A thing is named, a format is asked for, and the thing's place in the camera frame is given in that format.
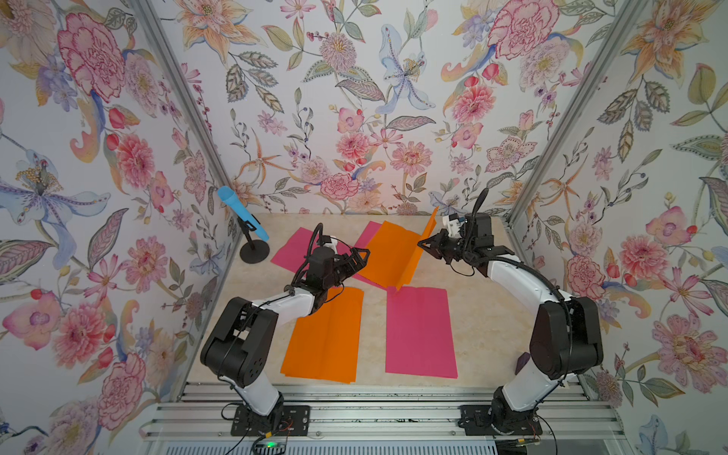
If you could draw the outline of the orange paper sheet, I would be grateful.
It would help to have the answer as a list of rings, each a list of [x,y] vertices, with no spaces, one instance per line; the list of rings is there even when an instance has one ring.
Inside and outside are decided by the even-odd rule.
[[[347,288],[315,314],[296,321],[281,373],[351,384],[358,371],[364,292]]]
[[[432,236],[436,215],[434,210],[422,233],[384,222],[366,246],[370,255],[360,276],[383,289],[400,290],[410,284],[423,254],[418,243]]]

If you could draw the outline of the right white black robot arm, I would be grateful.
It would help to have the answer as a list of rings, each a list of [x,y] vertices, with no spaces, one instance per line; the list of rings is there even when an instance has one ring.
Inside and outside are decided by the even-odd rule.
[[[535,310],[529,350],[515,377],[494,392],[489,404],[462,407],[458,425],[469,435],[539,436],[540,404],[568,377],[603,361],[596,303],[560,290],[510,248],[496,245],[491,218],[484,213],[449,215],[445,227],[418,246],[447,265],[466,263]]]

